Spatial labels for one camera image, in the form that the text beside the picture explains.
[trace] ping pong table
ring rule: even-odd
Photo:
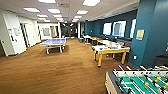
[[[40,46],[46,46],[47,54],[49,54],[49,49],[60,47],[60,53],[62,53],[62,50],[65,47],[66,38],[52,38],[48,39],[42,43],[40,43]]]

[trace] table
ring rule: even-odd
[[[97,44],[98,44],[98,40],[102,40],[102,39],[97,38],[97,37],[91,37],[90,39],[92,40],[92,44],[93,44],[93,41],[94,41],[94,40],[96,40],[96,41],[97,41]]]
[[[46,46],[47,54],[49,54],[49,49],[56,47],[60,47],[60,53],[62,53],[62,49],[64,49],[65,43],[66,38],[52,38],[40,43],[39,45]]]
[[[126,53],[130,51],[130,48],[108,48],[107,46],[101,45],[101,46],[92,46],[92,49],[94,51],[94,60],[96,61],[96,54],[99,54],[99,62],[98,62],[98,67],[101,67],[102,63],[102,55],[103,54],[108,54],[108,53],[113,53],[113,58],[115,58],[115,53],[123,53],[121,64],[124,64],[125,62],[125,56]]]
[[[91,38],[91,36],[86,35],[86,36],[83,36],[83,37],[85,38],[85,41],[86,41],[86,43],[85,43],[85,44],[90,44],[90,43],[88,42],[88,39],[90,39],[90,38]]]

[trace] window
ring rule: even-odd
[[[103,28],[103,34],[110,35],[111,33],[111,24],[112,23],[105,23]]]
[[[136,19],[133,19],[132,20],[131,32],[130,32],[130,38],[133,38],[134,30],[135,30],[135,25],[136,25]]]
[[[124,37],[126,21],[118,21],[113,23],[113,36]]]

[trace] doorway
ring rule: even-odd
[[[65,37],[78,37],[77,23],[61,23],[61,34]]]
[[[22,33],[23,33],[25,45],[26,45],[26,47],[30,47],[29,40],[28,40],[28,36],[27,36],[27,33],[26,33],[25,24],[20,23],[20,26],[21,26],[21,30],[22,30]]]
[[[5,55],[4,49],[3,49],[3,47],[2,47],[1,40],[0,40],[0,58],[1,58],[1,57],[5,57],[5,56],[6,56],[6,55]]]

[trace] wooden table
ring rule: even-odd
[[[120,48],[120,49],[109,49],[108,47],[105,47],[104,45],[92,46],[92,49],[94,51],[94,60],[95,61],[96,61],[96,54],[99,54],[98,67],[101,67],[102,55],[103,54],[113,53],[113,58],[114,58],[115,57],[115,53],[123,53],[121,64],[124,64],[126,53],[130,51],[129,47]]]

